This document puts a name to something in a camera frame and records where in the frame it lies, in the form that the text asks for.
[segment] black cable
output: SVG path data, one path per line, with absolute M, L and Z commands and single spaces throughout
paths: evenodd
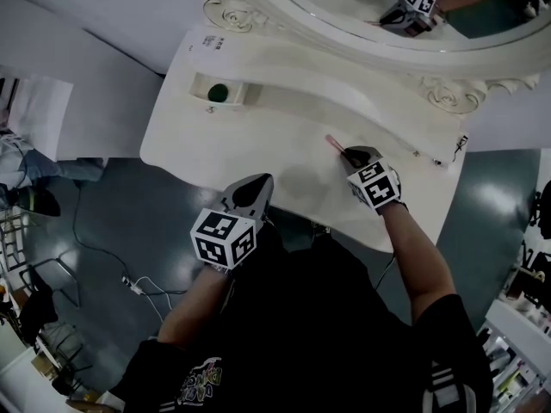
M 457 143 L 457 148 L 455 149 L 454 153 L 454 160 L 452 162 L 455 162 L 455 158 L 457 157 L 457 152 L 463 150 L 463 147 L 467 144 L 468 136 L 463 136 L 461 139 L 459 139 L 459 142 Z
M 393 24 L 400 24 L 400 23 L 403 23 L 404 20 L 406 19 L 406 14 L 402 12 L 402 14 L 400 15 L 400 18 L 397 18 L 396 20 L 393 20 L 391 22 L 383 22 L 381 20 L 379 20 L 378 22 L 368 22 L 368 24 L 371 24 L 373 26 L 386 26 L 386 25 L 393 25 Z
M 78 238 L 78 234 L 77 234 L 77 215 L 78 215 L 78 207 L 80 205 L 80 196 L 81 196 L 81 193 L 82 193 L 82 188 L 81 187 L 77 187 L 77 188 L 78 188 L 77 204 L 75 205 L 75 213 L 73 214 L 73 217 L 72 217 L 72 234 L 75 237 L 75 240 L 77 241 L 77 243 L 79 245 L 83 246 L 84 248 L 86 248 L 88 250 L 102 252 L 103 254 L 106 254 L 107 256 L 112 256 L 113 258 L 118 260 L 119 263 L 122 265 L 122 267 L 124 269 L 125 275 L 130 280 L 130 272 L 128 271 L 128 266 L 127 266 L 126 263 L 123 262 L 123 260 L 118 255 L 114 254 L 111 251 L 105 250 L 103 248 L 95 248 L 94 246 L 89 246 L 88 244 L 81 241 L 80 238 Z
M 387 267 L 386 267 L 385 270 L 382 272 L 382 275 L 381 275 L 379 281 L 377 281 L 377 286 L 375 286 L 375 291 L 376 291 L 377 289 L 379 289 L 379 286 L 381 285 L 382 279 L 384 279 L 384 278 L 385 278 L 385 275 L 387 275 L 387 272 L 388 272 L 388 270 L 390 269 L 390 267 L 392 266 L 392 264 L 394 263 L 394 260 L 395 260 L 395 259 L 396 259 L 396 254 L 393 253 L 393 258 L 390 259 L 390 262 L 388 262 Z
M 13 145 L 21 153 L 21 157 L 22 157 L 22 161 L 23 161 L 23 177 L 14 188 L 14 189 L 18 189 L 21 186 L 21 184 L 23 182 L 25 182 L 25 177 L 27 177 L 28 167 L 27 167 L 27 161 L 25 160 L 25 155 L 23 154 L 23 151 L 21 150 L 21 147 L 19 145 L 17 145 L 15 142 L 13 143 Z
M 168 293 L 169 295 L 184 295 L 187 291 L 166 291 L 165 293 L 142 293 L 142 295 L 149 295 L 150 297 L 154 297 L 157 295 L 165 295 Z

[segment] white cable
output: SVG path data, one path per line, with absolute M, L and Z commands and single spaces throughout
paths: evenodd
M 170 310 L 172 311 L 172 304 L 170 303 L 170 295 L 169 295 L 168 293 L 166 293 L 166 291 L 165 291 L 163 288 L 157 286 L 157 285 L 153 282 L 153 280 L 150 279 L 147 275 L 144 275 L 143 277 L 139 277 L 139 278 L 134 282 L 134 285 L 137 285 L 138 282 L 139 282 L 140 280 L 143 280 L 143 279 L 149 280 L 149 282 L 150 282 L 152 285 L 154 285 L 159 291 L 161 291 L 161 292 L 166 296 L 166 301 L 168 302 L 169 307 L 170 307 Z
M 393 258 L 390 260 L 390 262 L 388 263 L 387 267 L 386 267 L 385 270 L 382 272 L 382 275 L 381 275 L 379 281 L 377 281 L 377 286 L 375 286 L 375 291 L 376 291 L 377 289 L 379 289 L 379 286 L 381 285 L 382 279 L 385 278 L 385 275 L 387 275 L 388 270 L 390 269 L 391 266 L 393 266 L 394 260 L 396 260 L 396 254 L 395 254 L 395 253 L 393 253 Z
M 163 322 L 164 322 L 164 319 L 163 319 L 163 317 L 161 316 L 161 314 L 159 313 L 159 311 L 157 310 L 157 308 L 155 307 L 155 305 L 153 304 L 152 298 L 151 298 L 149 295 L 144 295 L 144 296 L 145 296 L 145 297 L 149 300 L 149 302 L 152 304 L 153 309 L 154 309 L 155 312 L 157 313 L 158 317 L 161 319 L 161 323 L 163 323 Z

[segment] cable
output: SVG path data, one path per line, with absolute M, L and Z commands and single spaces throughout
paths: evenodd
M 162 293 L 144 293 L 144 295 L 149 295 L 150 297 L 156 297 L 158 295 L 184 295 L 187 291 L 166 291 Z
M 459 139 L 459 142 L 457 143 L 457 148 L 455 149 L 454 153 L 454 160 L 452 162 L 455 162 L 455 158 L 457 157 L 457 152 L 463 150 L 463 147 L 467 144 L 468 136 L 463 135 L 461 139 Z
M 137 285 L 137 284 L 138 284 L 141 280 L 143 280 L 143 279 L 149 280 L 149 282 L 150 282 L 152 285 L 154 285 L 159 291 L 161 291 L 161 293 L 163 293 L 164 295 L 166 295 L 166 301 L 168 302 L 169 307 L 170 307 L 170 310 L 172 311 L 172 304 L 170 303 L 170 295 L 169 295 L 162 287 L 157 286 L 157 285 L 155 284 L 155 282 L 154 282 L 152 279 L 150 279 L 147 275 L 144 275 L 143 277 L 139 277 L 139 278 L 135 281 L 134 285 Z
M 27 177 L 28 167 L 27 167 L 27 161 L 25 160 L 25 155 L 23 154 L 21 147 L 17 145 L 15 142 L 13 142 L 12 144 L 21 153 L 22 162 L 23 162 L 23 177 L 14 188 L 14 189 L 18 189 L 21 186 L 21 184 L 25 182 L 25 177 Z
M 381 275 L 379 281 L 377 281 L 377 286 L 375 286 L 375 291 L 376 291 L 377 289 L 379 289 L 379 286 L 381 285 L 382 279 L 384 279 L 384 278 L 385 278 L 385 275 L 387 275 L 387 272 L 388 272 L 388 270 L 390 269 L 390 267 L 393 265 L 395 259 L 396 259 L 396 254 L 393 253 L 393 258 L 390 259 L 390 262 L 388 262 L 387 267 L 386 267 L 385 270 L 382 272 L 382 275 Z
M 149 302 L 150 302 L 150 303 L 152 304 L 152 306 L 153 306 L 153 309 L 154 309 L 155 312 L 157 313 L 158 317 L 161 319 L 161 323 L 164 323 L 164 318 L 163 318 L 163 316 L 159 313 L 159 311 L 157 310 L 157 307 L 155 307 L 155 305 L 153 304 L 152 298 L 151 298 L 149 295 L 145 295 L 145 294 L 142 294 L 142 295 L 144 295 L 144 297 L 146 297 L 146 298 L 149 300 Z
M 406 14 L 404 12 L 402 12 L 402 14 L 400 15 L 399 18 L 397 18 L 396 20 L 393 20 L 391 22 L 381 22 L 381 21 L 378 21 L 378 22 L 372 22 L 372 21 L 365 21 L 367 24 L 370 24 L 372 26 L 386 26 L 386 25 L 392 25 L 392 24 L 400 24 L 400 23 L 403 23 L 404 20 L 406 19 Z
M 77 243 L 79 245 L 83 246 L 84 248 L 86 248 L 88 250 L 102 252 L 103 254 L 105 254 L 107 256 L 111 256 L 111 257 L 115 258 L 122 265 L 122 268 L 124 269 L 124 273 L 126 274 L 126 276 L 128 278 L 130 278 L 130 272 L 128 271 L 127 264 L 124 263 L 118 255 L 114 254 L 111 251 L 105 250 L 103 248 L 95 248 L 94 246 L 90 246 L 90 245 L 84 243 L 78 237 L 78 234 L 77 234 L 77 216 L 78 216 L 78 207 L 80 206 L 80 196 L 81 196 L 81 193 L 82 193 L 82 188 L 80 188 L 80 187 L 77 187 L 77 188 L 78 188 L 78 197 L 77 197 L 77 204 L 75 205 L 75 212 L 74 212 L 73 217 L 72 217 L 72 235 L 74 236 Z
M 8 219 L 8 208 L 3 210 L 3 221 L 6 222 L 7 219 Z M 6 261 L 5 266 L 4 266 L 3 262 L 0 261 L 0 269 L 2 270 L 2 274 L 7 274 L 9 272 L 9 260 L 8 260 L 8 255 L 6 253 L 5 232 L 4 231 L 0 231 L 0 250 L 2 251 L 2 258 Z

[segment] dark floor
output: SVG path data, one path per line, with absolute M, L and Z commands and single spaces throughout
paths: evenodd
M 527 22 L 511 0 L 481 0 L 448 12 L 446 18 L 451 26 L 467 38 L 500 34 Z
M 539 151 L 469 153 L 438 247 L 449 262 L 458 292 L 475 327 L 480 326 L 493 298 L 514 262 L 529 217 L 536 186 Z M 74 268 L 81 288 L 77 311 L 61 294 L 55 305 L 62 320 L 74 324 L 84 339 L 84 358 L 94 363 L 82 373 L 98 391 L 114 385 L 143 339 L 157 331 L 159 319 L 144 297 L 121 284 L 122 266 L 113 258 L 78 248 L 71 232 L 77 200 L 72 182 L 51 183 L 62 216 L 36 219 L 27 239 L 31 261 L 62 255 Z M 164 289 L 186 289 L 200 264 L 195 259 L 189 230 L 203 207 L 214 200 L 211 191 L 192 187 L 161 169 L 139 160 L 114 160 L 103 179 L 86 185 L 77 219 L 77 232 L 86 242 L 112 250 L 127 263 L 134 279 L 150 276 Z M 273 210 L 289 250 L 307 248 L 310 223 Z M 347 237 L 335 235 L 369 267 L 377 280 L 390 258 Z M 53 287 L 64 284 L 54 267 L 40 273 Z M 144 289 L 155 289 L 141 282 Z M 409 319 L 409 304 L 393 268 L 380 293 L 400 318 Z M 153 297 L 161 314 L 169 308 L 164 296 Z M 179 297 L 172 297 L 175 304 Z

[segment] green object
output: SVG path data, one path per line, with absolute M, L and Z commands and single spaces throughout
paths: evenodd
M 230 93 L 224 84 L 216 84 L 208 91 L 208 100 L 212 102 L 226 102 Z

